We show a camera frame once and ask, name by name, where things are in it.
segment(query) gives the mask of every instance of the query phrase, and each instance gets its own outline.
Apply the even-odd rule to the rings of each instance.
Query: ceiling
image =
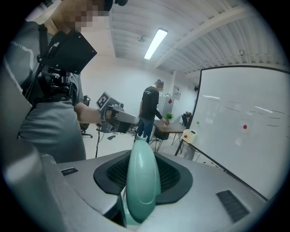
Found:
[[[43,23],[52,12],[35,21]],[[158,28],[168,35],[145,60]],[[114,4],[109,17],[95,17],[82,33],[99,55],[178,70],[194,83],[201,69],[223,65],[288,70],[273,33],[245,0],[128,0],[126,6]]]

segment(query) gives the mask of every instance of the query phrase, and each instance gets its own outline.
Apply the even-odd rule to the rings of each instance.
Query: hand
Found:
[[[163,122],[167,126],[169,125],[169,121],[167,119],[165,119],[165,118],[162,118],[161,122]]]

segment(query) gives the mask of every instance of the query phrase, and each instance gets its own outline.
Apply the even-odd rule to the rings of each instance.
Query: refrigerator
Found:
[[[174,104],[174,99],[171,97],[159,97],[159,103],[157,109],[165,117],[166,114],[171,113]]]

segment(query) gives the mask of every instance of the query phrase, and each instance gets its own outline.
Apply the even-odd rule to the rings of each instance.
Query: whiteboard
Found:
[[[196,148],[270,199],[289,167],[290,75],[255,67],[202,70],[190,129]]]

